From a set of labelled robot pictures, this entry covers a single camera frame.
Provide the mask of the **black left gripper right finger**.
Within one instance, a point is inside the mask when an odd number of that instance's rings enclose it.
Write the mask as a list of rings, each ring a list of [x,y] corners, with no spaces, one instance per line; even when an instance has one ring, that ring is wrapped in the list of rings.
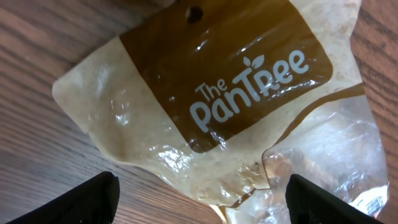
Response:
[[[285,199],[292,224],[382,224],[298,174],[292,174]]]

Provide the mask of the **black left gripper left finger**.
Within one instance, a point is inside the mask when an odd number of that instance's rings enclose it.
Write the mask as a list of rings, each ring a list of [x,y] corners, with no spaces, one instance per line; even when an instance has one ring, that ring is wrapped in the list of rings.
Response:
[[[105,171],[7,224],[111,224],[119,196],[119,178]]]

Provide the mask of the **brown snack packet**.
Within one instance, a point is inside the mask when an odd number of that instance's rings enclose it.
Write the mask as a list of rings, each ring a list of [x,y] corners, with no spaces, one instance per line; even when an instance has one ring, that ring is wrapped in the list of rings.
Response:
[[[225,223],[288,223],[292,174],[376,218],[389,181],[350,47],[360,7],[176,1],[52,94],[107,158],[148,170]]]

